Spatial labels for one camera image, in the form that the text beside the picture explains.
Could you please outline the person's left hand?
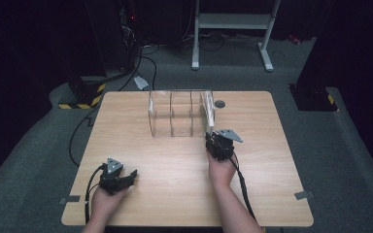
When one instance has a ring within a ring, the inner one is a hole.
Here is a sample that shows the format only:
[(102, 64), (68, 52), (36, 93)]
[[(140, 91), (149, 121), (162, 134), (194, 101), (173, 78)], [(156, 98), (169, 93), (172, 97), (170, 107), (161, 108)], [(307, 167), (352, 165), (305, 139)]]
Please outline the person's left hand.
[(89, 222), (106, 225), (118, 210), (119, 203), (123, 200), (126, 192), (127, 188), (114, 194), (110, 194), (103, 188), (98, 187), (91, 200), (91, 215)]

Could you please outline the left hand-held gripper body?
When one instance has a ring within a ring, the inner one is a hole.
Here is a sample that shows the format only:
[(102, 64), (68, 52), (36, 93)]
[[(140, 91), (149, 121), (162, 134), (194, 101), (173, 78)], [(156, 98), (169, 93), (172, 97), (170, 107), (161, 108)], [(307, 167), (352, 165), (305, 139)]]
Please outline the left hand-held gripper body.
[(107, 158), (100, 176), (99, 186), (106, 192), (113, 195), (123, 189), (123, 184), (119, 177), (123, 169), (123, 164), (112, 157)]

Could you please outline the black column with striped base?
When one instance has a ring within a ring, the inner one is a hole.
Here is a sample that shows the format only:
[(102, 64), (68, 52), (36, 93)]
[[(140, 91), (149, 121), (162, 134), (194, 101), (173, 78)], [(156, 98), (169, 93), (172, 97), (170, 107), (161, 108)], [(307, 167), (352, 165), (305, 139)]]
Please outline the black column with striped base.
[(337, 109), (327, 89), (373, 103), (373, 0), (333, 0), (321, 34), (289, 88), (301, 111)]
[(62, 109), (94, 108), (105, 85), (84, 77), (105, 74), (86, 0), (45, 0), (53, 56), (67, 82), (58, 102)]

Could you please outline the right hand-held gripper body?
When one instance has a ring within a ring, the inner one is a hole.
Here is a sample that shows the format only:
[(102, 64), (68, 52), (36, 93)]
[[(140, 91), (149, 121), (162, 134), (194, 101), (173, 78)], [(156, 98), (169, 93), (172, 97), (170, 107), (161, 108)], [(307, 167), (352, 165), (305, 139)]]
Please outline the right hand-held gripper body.
[(216, 160), (228, 160), (234, 154), (234, 143), (242, 143), (243, 139), (232, 129), (219, 129), (214, 133), (214, 142), (206, 141), (207, 151)]

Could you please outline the green leaf picture book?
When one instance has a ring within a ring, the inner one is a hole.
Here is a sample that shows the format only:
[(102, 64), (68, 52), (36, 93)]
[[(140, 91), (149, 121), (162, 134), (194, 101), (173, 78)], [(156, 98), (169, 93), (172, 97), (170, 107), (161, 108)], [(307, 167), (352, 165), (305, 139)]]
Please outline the green leaf picture book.
[(200, 101), (202, 128), (206, 133), (211, 134), (215, 126), (215, 102), (213, 92), (211, 90), (202, 91)]

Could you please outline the grey tape strip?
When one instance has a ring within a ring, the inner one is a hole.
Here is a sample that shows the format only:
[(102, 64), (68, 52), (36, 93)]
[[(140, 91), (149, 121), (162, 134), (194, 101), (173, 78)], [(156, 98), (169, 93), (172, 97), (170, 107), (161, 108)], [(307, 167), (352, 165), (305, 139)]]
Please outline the grey tape strip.
[(65, 205), (67, 203), (75, 203), (80, 202), (81, 196), (80, 195), (69, 195), (67, 197), (61, 197), (59, 204)]
[(297, 200), (301, 199), (311, 199), (315, 196), (313, 191), (301, 191), (294, 194)]

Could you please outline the clear acrylic divider rack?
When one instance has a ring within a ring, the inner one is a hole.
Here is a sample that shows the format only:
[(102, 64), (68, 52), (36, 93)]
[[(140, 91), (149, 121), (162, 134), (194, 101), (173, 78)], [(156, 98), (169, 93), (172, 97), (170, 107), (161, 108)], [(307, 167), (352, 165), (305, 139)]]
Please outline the clear acrylic divider rack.
[(154, 90), (149, 94), (149, 121), (153, 137), (204, 137), (201, 92), (209, 89)]

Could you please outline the white metal stand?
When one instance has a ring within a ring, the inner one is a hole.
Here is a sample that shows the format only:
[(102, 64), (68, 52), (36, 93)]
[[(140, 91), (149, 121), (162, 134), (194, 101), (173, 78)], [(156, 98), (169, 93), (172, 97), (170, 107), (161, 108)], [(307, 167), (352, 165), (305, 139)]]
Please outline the white metal stand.
[(199, 30), (200, 29), (246, 29), (263, 30), (264, 37), (257, 44), (264, 68), (273, 72), (274, 67), (267, 51), (272, 29), (275, 24), (281, 0), (274, 0), (270, 14), (210, 14), (200, 12), (200, 0), (195, 0), (194, 35), (191, 55), (191, 69), (199, 69)]

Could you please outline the person's right hand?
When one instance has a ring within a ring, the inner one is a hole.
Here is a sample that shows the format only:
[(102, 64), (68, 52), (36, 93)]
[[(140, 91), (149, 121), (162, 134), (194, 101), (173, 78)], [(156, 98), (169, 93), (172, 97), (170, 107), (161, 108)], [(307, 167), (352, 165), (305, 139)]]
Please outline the person's right hand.
[(235, 175), (236, 168), (230, 161), (217, 161), (209, 152), (208, 173), (214, 187), (230, 187), (230, 183)]

